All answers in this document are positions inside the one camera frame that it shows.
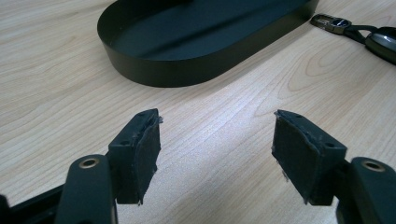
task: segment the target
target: key fob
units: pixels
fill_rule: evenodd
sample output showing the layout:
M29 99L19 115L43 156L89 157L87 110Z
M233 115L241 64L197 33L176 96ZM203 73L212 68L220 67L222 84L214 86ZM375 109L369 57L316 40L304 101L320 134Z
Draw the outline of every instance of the key fob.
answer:
M372 53L396 64L396 28L381 27L370 33L365 40L365 45Z

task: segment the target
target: black oval tray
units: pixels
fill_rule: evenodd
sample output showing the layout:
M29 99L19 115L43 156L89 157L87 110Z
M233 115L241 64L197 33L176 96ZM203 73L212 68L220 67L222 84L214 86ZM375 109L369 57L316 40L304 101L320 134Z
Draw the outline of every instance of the black oval tray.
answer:
M318 0L117 1L98 22L114 67L154 87L221 75L298 27Z

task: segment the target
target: metal rivet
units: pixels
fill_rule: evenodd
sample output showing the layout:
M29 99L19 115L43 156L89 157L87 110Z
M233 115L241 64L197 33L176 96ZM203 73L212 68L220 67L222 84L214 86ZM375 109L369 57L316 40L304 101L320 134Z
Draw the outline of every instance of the metal rivet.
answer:
M93 166L95 166L96 164L99 163L99 160L96 158L88 158L87 160L84 160L82 162L79 163L79 167L82 169L90 169Z
M385 167L375 161L362 161L361 165L375 172L385 172Z

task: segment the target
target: light wood grain surface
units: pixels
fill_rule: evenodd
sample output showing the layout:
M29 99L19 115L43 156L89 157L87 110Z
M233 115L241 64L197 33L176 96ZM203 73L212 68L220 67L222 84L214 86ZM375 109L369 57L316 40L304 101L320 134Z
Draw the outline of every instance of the light wood grain surface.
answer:
M61 185L72 161L105 154L159 108L161 154L142 206L120 223L336 223L304 205L271 155L277 109L306 116L396 168L396 66L308 22L220 77L143 86L110 64L96 23L111 0L0 1L0 193L11 205ZM317 13L396 26L393 0L321 0Z

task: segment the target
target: black plastic arm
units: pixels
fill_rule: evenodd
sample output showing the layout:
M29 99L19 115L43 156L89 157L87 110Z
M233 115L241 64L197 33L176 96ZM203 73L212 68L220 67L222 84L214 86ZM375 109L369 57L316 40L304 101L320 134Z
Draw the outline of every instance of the black plastic arm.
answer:
M339 199L339 223L394 223L396 173L369 158L345 161L347 148L301 115L278 110L272 154L305 203Z
M119 203L142 203L157 170L162 122L157 109L134 116L105 156L80 158L64 185L9 207L0 195L0 223L118 223Z

